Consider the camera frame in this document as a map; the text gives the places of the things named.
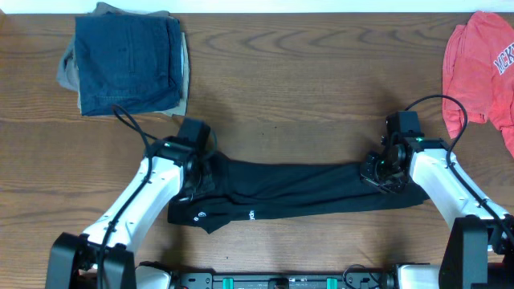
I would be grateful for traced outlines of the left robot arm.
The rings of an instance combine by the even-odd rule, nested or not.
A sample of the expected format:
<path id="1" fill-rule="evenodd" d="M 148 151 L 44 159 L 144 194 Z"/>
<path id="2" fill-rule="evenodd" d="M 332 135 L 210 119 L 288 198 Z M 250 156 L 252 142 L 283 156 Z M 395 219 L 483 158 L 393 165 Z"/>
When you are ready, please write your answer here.
<path id="1" fill-rule="evenodd" d="M 136 175 L 82 234 L 62 233 L 51 247 L 47 288 L 171 288 L 173 275 L 135 254 L 165 206 L 199 176 L 210 127 L 184 119 L 176 136 L 148 146 Z"/>

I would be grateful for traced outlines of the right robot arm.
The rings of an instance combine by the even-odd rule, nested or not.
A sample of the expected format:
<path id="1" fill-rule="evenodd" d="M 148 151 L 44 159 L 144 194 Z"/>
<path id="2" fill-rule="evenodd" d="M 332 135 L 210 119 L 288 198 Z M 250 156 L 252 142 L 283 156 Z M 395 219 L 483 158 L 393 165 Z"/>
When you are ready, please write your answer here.
<path id="1" fill-rule="evenodd" d="M 511 288 L 513 216 L 465 173 L 450 146 L 427 139 L 418 115 L 386 118 L 382 153 L 371 152 L 361 179 L 382 193 L 419 186 L 451 230 L 440 265 L 404 263 L 381 277 L 383 288 Z"/>

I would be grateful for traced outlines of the black t-shirt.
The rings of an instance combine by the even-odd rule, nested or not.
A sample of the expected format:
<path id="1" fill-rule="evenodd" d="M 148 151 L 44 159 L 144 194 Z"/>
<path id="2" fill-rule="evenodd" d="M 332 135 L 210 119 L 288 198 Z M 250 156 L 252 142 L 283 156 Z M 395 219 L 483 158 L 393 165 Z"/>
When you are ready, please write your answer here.
<path id="1" fill-rule="evenodd" d="M 403 209 L 428 196 L 415 184 L 382 193 L 361 180 L 358 163 L 256 164 L 214 154 L 199 183 L 169 202 L 167 220 L 212 233 L 232 221 Z"/>

